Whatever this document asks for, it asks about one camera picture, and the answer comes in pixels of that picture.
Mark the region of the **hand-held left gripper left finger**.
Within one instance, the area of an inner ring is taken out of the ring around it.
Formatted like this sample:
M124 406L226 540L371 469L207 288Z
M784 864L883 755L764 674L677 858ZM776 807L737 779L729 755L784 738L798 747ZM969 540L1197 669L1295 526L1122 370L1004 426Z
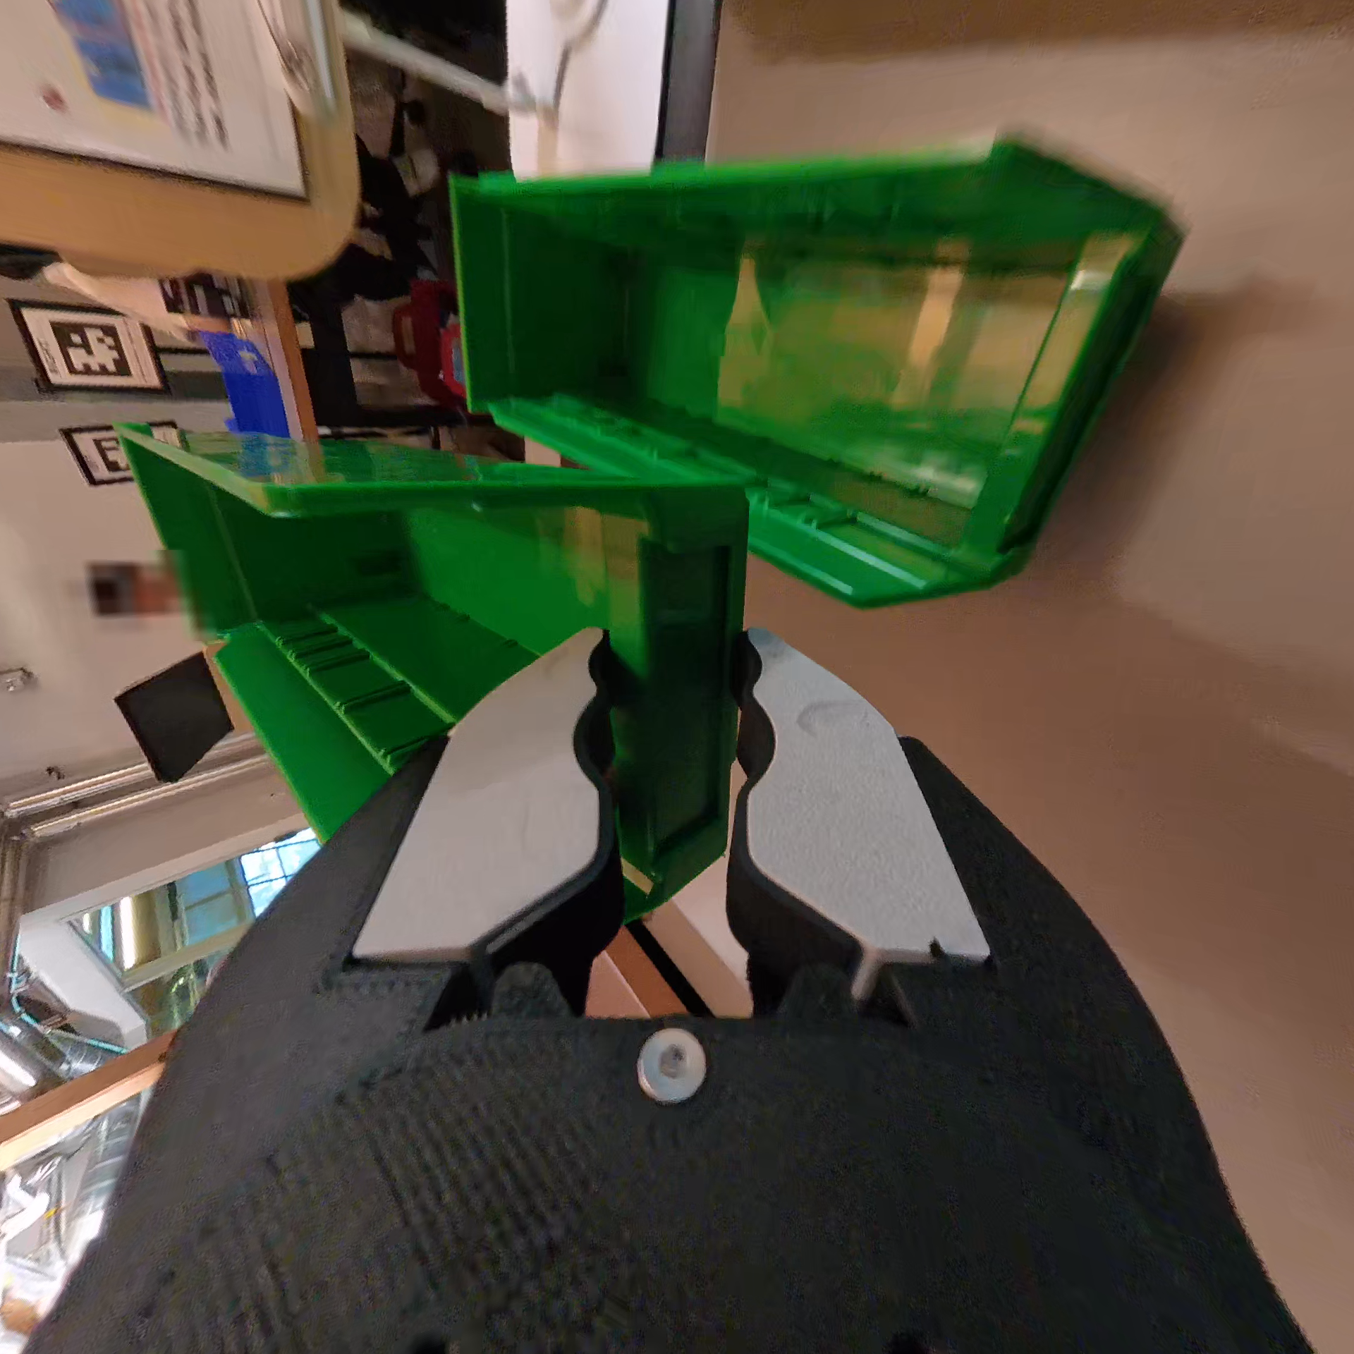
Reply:
M355 940L360 961L587 971L622 930L608 633L587 624L453 725Z

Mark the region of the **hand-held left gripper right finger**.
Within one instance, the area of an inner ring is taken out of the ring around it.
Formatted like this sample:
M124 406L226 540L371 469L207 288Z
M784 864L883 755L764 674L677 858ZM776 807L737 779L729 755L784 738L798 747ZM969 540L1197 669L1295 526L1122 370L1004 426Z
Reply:
M729 930L759 1000L831 967L863 1009L893 967L987 967L993 943L893 725L769 629L737 661Z

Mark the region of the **green plastic bin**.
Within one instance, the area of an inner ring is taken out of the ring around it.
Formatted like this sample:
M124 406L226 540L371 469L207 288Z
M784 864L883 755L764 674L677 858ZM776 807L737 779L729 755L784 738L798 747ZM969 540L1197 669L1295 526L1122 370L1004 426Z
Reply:
M1027 569L1184 230L1031 138L453 182L476 413L858 608Z
M115 423L180 602L316 841L431 738L582 629L607 629L626 919L729 833L737 484Z

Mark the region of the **black monitor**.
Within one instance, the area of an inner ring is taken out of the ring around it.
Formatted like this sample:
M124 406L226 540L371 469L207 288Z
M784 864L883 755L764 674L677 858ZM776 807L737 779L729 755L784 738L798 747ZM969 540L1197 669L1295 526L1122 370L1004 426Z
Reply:
M180 781L234 732L213 668L200 651L124 687L115 712L132 729L160 787Z

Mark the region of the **red bag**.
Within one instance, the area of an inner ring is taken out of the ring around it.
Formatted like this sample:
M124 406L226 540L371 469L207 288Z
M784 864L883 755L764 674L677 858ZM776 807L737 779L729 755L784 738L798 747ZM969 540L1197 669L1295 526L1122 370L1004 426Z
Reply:
M407 302L392 314L392 345L423 397L468 413L461 314L447 280L411 280Z

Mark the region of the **blue plastic bin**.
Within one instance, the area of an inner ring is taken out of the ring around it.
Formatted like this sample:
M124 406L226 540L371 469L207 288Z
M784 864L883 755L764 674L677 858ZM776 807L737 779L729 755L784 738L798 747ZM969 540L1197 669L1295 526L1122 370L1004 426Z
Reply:
M226 426L240 434L284 434L290 439L290 406L278 370L262 351L226 330L196 330L196 341L209 351L221 382L230 421Z

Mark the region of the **brown wooden table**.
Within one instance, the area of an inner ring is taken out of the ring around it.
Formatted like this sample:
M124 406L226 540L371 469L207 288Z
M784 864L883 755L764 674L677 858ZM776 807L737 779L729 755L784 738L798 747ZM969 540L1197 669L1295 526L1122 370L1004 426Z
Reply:
M290 298L284 280L248 280L248 290L252 290L252 310L255 310L261 345L282 382L290 434L316 439L316 415L313 415L313 394L307 394L307 379L306 379L291 298Z

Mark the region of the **black and white marker poster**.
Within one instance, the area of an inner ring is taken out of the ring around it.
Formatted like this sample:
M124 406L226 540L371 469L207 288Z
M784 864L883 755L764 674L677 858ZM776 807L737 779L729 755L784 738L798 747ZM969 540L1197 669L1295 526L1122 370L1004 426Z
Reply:
M108 310L10 302L42 394L167 394L157 336Z
M80 473L86 484L124 484L137 483L115 423L80 423L59 433L64 443L69 447Z

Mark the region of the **black printed card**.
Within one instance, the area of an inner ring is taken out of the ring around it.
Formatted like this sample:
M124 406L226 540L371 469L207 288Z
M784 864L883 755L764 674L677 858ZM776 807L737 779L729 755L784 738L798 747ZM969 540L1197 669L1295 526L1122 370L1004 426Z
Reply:
M166 314L186 318L188 326L255 318L252 288L240 274L195 273L157 283Z

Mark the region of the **white board stand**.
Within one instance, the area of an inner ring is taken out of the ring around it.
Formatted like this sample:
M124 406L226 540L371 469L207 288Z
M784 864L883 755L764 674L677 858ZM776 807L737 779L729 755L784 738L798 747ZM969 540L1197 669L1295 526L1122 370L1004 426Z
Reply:
M360 3L341 3L341 39L498 117L513 177L648 173L659 152L671 3L510 0L504 17L504 76L440 59L431 36L384 27Z

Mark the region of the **clear page holder bar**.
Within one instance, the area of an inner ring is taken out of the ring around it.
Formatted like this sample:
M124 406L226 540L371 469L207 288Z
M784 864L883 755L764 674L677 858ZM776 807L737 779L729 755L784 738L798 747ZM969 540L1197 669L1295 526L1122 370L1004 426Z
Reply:
M333 0L255 0L255 25L278 54L290 101L338 120L345 89L341 9Z

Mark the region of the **white instruction sheet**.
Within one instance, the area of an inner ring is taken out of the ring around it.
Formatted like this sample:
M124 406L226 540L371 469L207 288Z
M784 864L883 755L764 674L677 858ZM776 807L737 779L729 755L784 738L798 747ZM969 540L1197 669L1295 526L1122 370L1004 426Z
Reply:
M0 138L267 197L307 197L261 3L5 0Z

